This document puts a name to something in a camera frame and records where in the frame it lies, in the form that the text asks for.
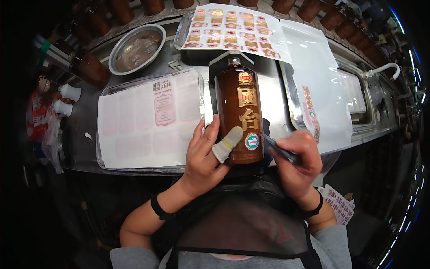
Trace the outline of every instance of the stainless steel counter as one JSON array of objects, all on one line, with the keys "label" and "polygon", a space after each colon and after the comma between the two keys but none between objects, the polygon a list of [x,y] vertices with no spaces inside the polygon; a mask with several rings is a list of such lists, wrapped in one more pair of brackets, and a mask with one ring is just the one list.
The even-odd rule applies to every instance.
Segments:
[{"label": "stainless steel counter", "polygon": [[[168,62],[177,58],[176,54],[178,51],[176,51],[172,46],[173,36],[169,36],[168,33],[166,40],[167,41],[160,54],[149,66],[143,70],[126,76],[112,75],[108,86],[130,81],[139,77],[174,72],[174,70],[168,66]],[[103,48],[99,47],[96,54],[98,54],[101,59],[105,58],[106,55],[109,54],[111,48],[112,44],[108,44],[106,46],[107,51],[103,52]],[[352,61],[344,58],[343,56],[345,55],[339,56],[336,55],[336,52],[334,53],[340,67],[344,66],[346,67],[345,69],[349,71],[355,70],[358,72],[358,67]],[[263,118],[270,122],[270,136],[274,139],[289,136],[295,128],[291,123],[286,91],[279,64],[275,60],[263,57],[251,55],[250,58],[255,62],[254,70],[258,74],[261,112]],[[211,95],[208,85],[209,68],[207,66],[194,66],[194,68],[199,71],[204,78],[205,122],[206,124],[209,124],[213,120],[212,101],[215,98],[213,93]],[[100,96],[101,91],[84,81],[80,81],[74,84],[74,86],[82,88],[82,95],[79,102],[74,104],[72,115],[67,121],[67,127],[65,130],[67,139],[65,143],[67,144],[66,148],[68,148],[70,161],[65,165],[65,168],[91,173],[134,176],[163,176],[183,173],[183,166],[170,168],[147,168],[143,169],[143,172],[141,173],[104,170],[100,168],[96,160],[95,138],[97,128],[98,97]],[[395,112],[392,104],[392,98],[395,96],[395,88],[390,82],[377,76],[374,76],[365,82],[365,86],[368,98],[371,100],[379,100],[382,97],[384,99],[384,106],[377,106],[377,104],[372,106],[370,111],[372,114],[372,122],[367,126],[354,125],[351,146],[349,147],[376,139],[397,129]],[[85,133],[91,135],[91,138],[87,138]]]}]

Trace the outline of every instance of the bottle cap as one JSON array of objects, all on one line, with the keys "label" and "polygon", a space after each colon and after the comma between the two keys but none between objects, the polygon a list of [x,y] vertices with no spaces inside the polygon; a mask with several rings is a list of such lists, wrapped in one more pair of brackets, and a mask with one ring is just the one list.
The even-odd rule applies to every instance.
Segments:
[{"label": "bottle cap", "polygon": [[227,60],[228,65],[241,65],[240,59],[237,57],[233,57]]}]

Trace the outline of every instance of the sleeve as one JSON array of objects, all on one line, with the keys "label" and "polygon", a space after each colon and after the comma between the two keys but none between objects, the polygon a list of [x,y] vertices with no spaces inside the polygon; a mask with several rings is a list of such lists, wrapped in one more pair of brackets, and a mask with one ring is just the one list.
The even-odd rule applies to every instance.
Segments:
[{"label": "sleeve", "polygon": [[160,262],[154,252],[143,247],[120,247],[109,253],[114,269],[158,269]]},{"label": "sleeve", "polygon": [[327,227],[318,231],[314,237],[331,254],[339,268],[352,268],[346,226]]}]

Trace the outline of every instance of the plastic bag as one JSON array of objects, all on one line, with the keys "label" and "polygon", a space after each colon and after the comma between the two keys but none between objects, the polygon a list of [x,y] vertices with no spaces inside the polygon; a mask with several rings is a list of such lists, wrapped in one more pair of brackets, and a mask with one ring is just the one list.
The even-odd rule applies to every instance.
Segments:
[{"label": "plastic bag", "polygon": [[62,148],[62,144],[59,140],[60,130],[60,118],[57,116],[55,111],[49,107],[46,112],[46,118],[48,123],[48,129],[42,139],[42,151],[46,158],[52,163],[57,174],[63,173],[61,167],[60,158],[58,151]]}]

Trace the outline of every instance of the brown liquor bottle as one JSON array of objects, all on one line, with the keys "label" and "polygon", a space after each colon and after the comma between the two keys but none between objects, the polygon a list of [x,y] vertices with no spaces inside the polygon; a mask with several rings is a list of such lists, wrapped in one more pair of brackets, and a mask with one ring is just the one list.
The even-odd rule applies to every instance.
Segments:
[{"label": "brown liquor bottle", "polygon": [[241,65],[240,59],[228,59],[228,67],[215,77],[221,137],[233,127],[243,130],[242,141],[233,149],[227,162],[250,164],[263,159],[264,145],[260,93],[257,74]]}]

